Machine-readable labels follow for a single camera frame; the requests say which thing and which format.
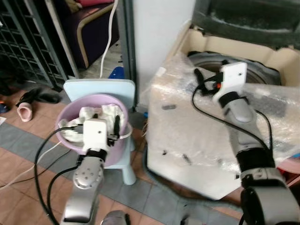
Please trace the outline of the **grey robot left leg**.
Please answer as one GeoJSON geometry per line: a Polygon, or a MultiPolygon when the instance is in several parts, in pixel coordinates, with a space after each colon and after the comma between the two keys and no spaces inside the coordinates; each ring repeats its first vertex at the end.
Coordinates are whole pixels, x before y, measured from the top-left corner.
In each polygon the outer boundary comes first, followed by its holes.
{"type": "Polygon", "coordinates": [[[130,225],[129,215],[122,210],[109,212],[101,221],[100,225],[130,225]]]}

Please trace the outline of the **grey door frame post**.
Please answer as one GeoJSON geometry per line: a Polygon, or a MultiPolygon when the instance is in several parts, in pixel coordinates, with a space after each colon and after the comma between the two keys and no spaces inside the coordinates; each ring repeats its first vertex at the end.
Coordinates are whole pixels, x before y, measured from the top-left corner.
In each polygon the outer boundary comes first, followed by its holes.
{"type": "Polygon", "coordinates": [[[137,111],[139,96],[138,76],[135,53],[135,23],[133,0],[119,0],[117,4],[120,45],[125,77],[135,84],[134,103],[132,111],[137,111]]]}

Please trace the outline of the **purple plastic basin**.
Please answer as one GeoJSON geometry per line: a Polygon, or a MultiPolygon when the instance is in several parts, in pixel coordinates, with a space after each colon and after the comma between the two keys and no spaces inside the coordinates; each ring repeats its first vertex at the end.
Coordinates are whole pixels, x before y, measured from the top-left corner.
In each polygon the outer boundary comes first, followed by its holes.
{"type": "MultiPolygon", "coordinates": [[[[57,127],[60,127],[62,120],[71,121],[79,117],[79,111],[82,107],[99,108],[103,105],[117,105],[123,112],[123,116],[120,117],[120,121],[124,122],[125,125],[121,127],[121,133],[123,135],[126,132],[130,132],[131,128],[128,125],[128,108],[124,105],[124,102],[118,99],[116,96],[104,93],[88,94],[77,99],[73,99],[64,109],[59,113],[57,117],[57,127]]],[[[131,138],[127,137],[123,140],[119,140],[111,147],[108,155],[105,159],[105,167],[116,168],[117,164],[121,161],[123,154],[133,150],[127,146],[131,138]]]]}

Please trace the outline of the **clear bubble wrap sheet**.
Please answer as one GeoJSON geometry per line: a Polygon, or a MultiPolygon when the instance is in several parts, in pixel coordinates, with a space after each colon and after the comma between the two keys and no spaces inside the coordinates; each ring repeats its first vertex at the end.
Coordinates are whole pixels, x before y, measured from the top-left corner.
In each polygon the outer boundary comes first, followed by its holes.
{"type": "MultiPolygon", "coordinates": [[[[191,60],[179,53],[166,62],[144,92],[148,101],[146,141],[149,156],[171,159],[176,165],[217,166],[238,169],[227,126],[208,118],[222,118],[211,97],[197,94],[191,60]]],[[[247,83],[244,96],[261,114],[259,136],[269,141],[272,128],[273,156],[289,158],[300,152],[300,90],[294,87],[247,83]]]]}

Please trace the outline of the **black shoe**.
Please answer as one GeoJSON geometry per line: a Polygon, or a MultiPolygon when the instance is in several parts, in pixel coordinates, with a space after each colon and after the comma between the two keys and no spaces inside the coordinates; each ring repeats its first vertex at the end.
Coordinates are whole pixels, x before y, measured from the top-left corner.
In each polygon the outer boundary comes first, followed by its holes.
{"type": "Polygon", "coordinates": [[[41,103],[57,104],[62,101],[62,96],[60,96],[58,92],[55,92],[53,90],[33,88],[32,90],[24,93],[15,106],[19,106],[24,103],[32,104],[35,101],[41,103]]]}

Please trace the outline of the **pink plastic tub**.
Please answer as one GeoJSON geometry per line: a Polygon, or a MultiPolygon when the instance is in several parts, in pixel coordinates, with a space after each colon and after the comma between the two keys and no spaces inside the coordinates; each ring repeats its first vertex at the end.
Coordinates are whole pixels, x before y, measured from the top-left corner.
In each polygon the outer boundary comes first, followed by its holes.
{"type": "Polygon", "coordinates": [[[281,173],[300,174],[300,157],[276,158],[276,168],[281,173]]]}

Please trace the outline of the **white crumpled clothes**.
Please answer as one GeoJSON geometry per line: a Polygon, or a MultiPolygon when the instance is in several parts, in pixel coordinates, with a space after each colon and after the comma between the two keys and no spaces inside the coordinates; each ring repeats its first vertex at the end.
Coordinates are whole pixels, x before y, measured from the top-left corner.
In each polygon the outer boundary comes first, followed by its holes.
{"type": "Polygon", "coordinates": [[[60,119],[59,127],[73,127],[79,124],[83,124],[86,120],[92,119],[95,114],[98,114],[99,119],[106,120],[107,128],[111,131],[114,128],[114,122],[116,116],[120,117],[119,128],[125,128],[126,130],[120,133],[121,137],[128,137],[130,135],[129,125],[126,125],[124,120],[124,112],[120,107],[115,104],[101,105],[100,107],[80,107],[76,109],[76,116],[72,120],[60,119]]]}

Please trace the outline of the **dark metal grille gate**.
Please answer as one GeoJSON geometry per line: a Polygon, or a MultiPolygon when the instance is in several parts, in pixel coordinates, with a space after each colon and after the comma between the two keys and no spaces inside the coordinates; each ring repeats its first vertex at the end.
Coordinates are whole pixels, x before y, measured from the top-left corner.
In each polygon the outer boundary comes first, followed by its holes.
{"type": "Polygon", "coordinates": [[[0,69],[62,91],[73,71],[44,0],[0,0],[0,69]]]}

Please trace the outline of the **pink slipper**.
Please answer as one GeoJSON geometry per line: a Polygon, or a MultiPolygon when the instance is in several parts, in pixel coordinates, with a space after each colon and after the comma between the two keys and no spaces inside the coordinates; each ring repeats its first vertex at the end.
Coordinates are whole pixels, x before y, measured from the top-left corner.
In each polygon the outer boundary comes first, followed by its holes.
{"type": "Polygon", "coordinates": [[[33,117],[33,107],[30,103],[20,103],[17,106],[17,114],[21,118],[22,122],[28,122],[32,120],[33,117]]]}

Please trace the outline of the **dark grey washer lid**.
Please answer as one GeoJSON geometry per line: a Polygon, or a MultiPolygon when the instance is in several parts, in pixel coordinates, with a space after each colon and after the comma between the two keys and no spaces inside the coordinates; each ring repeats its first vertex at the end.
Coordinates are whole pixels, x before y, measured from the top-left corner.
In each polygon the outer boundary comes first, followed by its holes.
{"type": "Polygon", "coordinates": [[[191,23],[212,36],[288,47],[300,42],[300,0],[196,0],[191,23]]]}

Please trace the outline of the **small blue plastic object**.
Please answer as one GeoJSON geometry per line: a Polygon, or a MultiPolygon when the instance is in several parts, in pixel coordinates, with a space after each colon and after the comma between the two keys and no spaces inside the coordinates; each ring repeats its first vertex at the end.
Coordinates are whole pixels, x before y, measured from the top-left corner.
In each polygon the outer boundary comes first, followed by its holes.
{"type": "Polygon", "coordinates": [[[124,67],[115,67],[108,77],[109,79],[125,79],[125,69],[124,67]]]}

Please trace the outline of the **beige top-load washing machine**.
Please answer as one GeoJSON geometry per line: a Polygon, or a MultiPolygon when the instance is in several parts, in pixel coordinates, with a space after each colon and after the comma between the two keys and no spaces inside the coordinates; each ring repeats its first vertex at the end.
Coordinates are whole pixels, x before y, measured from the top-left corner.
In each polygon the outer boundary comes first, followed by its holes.
{"type": "Polygon", "coordinates": [[[187,56],[193,51],[258,62],[278,72],[280,85],[248,82],[243,94],[261,111],[257,126],[265,142],[270,140],[268,126],[272,127],[276,166],[298,173],[291,160],[300,152],[300,52],[205,36],[192,28],[180,30],[166,60],[141,91],[139,106],[148,110],[148,169],[214,200],[240,188],[241,173],[227,126],[203,114],[222,117],[219,103],[210,96],[193,96],[198,83],[187,56]]]}

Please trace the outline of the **grey washer drum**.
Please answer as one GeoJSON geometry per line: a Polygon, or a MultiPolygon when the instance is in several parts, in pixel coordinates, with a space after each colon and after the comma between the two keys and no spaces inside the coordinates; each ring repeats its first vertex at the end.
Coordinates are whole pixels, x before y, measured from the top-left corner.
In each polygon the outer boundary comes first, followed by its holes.
{"type": "Polygon", "coordinates": [[[267,67],[258,61],[236,58],[217,52],[190,51],[187,53],[187,57],[191,60],[193,65],[207,69],[214,73],[219,72],[219,69],[224,62],[245,62],[247,63],[248,83],[282,85],[281,75],[279,72],[276,69],[267,67]]]}

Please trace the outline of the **light blue plastic stool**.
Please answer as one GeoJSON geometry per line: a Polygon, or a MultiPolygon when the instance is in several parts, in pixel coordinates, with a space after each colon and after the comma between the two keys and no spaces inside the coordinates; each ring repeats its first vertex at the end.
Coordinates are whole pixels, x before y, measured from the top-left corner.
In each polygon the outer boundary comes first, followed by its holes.
{"type": "MultiPolygon", "coordinates": [[[[104,93],[116,96],[123,101],[128,111],[133,107],[134,103],[135,84],[133,81],[127,79],[71,79],[64,83],[63,89],[70,102],[84,95],[104,93]]],[[[131,141],[127,146],[135,150],[134,141],[131,137],[132,130],[131,128],[130,135],[128,135],[131,141]]],[[[122,171],[123,182],[127,186],[131,186],[136,182],[136,175],[130,163],[130,155],[133,150],[123,154],[116,168],[105,167],[106,169],[120,169],[122,171]]]]}

